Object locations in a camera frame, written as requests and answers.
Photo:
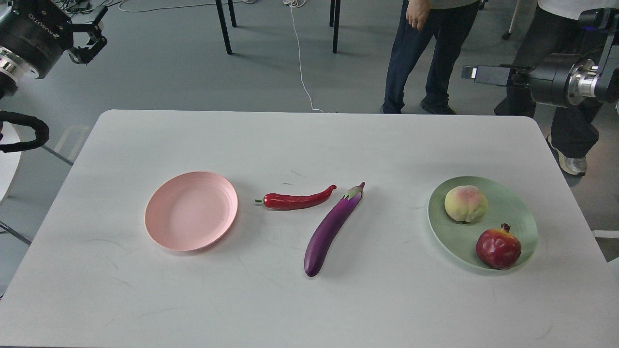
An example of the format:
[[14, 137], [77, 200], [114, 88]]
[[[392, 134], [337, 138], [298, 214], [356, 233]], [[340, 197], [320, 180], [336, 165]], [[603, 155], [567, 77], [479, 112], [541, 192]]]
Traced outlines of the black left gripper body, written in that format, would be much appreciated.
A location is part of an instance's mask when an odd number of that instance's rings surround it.
[[65, 51], [73, 46], [72, 34], [60, 26], [69, 17], [52, 0], [9, 0], [1, 14], [1, 46], [45, 78]]

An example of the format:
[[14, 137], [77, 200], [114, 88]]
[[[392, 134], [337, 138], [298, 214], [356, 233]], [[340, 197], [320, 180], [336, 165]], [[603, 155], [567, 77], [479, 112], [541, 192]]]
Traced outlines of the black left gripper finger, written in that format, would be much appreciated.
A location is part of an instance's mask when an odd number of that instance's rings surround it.
[[102, 18], [108, 7], [99, 5], [93, 9], [94, 18], [87, 23], [67, 24], [67, 33], [86, 33], [88, 42], [85, 47], [69, 48], [69, 57], [75, 64], [88, 64], [107, 45], [107, 39], [102, 34]]

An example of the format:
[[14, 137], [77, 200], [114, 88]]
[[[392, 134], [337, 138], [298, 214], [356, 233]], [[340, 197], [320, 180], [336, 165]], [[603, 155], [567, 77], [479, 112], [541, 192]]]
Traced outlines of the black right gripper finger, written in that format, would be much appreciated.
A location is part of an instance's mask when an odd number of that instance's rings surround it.
[[528, 66], [464, 66], [461, 77], [480, 84], [500, 87], [526, 87], [528, 86], [530, 72], [532, 72], [532, 68]]

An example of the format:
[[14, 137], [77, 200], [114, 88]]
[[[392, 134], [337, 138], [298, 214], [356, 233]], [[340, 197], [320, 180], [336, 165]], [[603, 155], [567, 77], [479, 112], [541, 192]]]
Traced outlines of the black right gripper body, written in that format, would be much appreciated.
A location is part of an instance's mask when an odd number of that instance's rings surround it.
[[528, 75], [528, 88], [536, 103], [568, 108], [579, 105], [583, 97], [571, 86], [582, 57], [573, 54], [550, 54]]

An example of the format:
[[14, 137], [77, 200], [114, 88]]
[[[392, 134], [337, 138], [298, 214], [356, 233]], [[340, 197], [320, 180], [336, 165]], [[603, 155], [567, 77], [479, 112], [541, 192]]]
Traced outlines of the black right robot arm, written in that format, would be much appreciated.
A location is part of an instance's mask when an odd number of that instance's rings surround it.
[[500, 87], [528, 89], [532, 99], [544, 105], [568, 108], [586, 98], [618, 101], [618, 22], [616, 8], [581, 13], [581, 28], [606, 34], [598, 62], [586, 55], [550, 54], [535, 67], [509, 64], [465, 66], [462, 78]]

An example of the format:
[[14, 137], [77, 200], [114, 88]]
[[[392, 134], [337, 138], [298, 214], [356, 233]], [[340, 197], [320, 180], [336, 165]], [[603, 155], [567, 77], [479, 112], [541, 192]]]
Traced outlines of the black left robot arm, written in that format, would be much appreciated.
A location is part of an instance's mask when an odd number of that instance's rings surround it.
[[22, 77], [45, 78], [65, 52], [75, 64], [88, 64], [106, 46], [100, 24], [108, 8], [73, 23], [52, 0], [9, 0], [0, 19], [1, 96], [12, 96]]

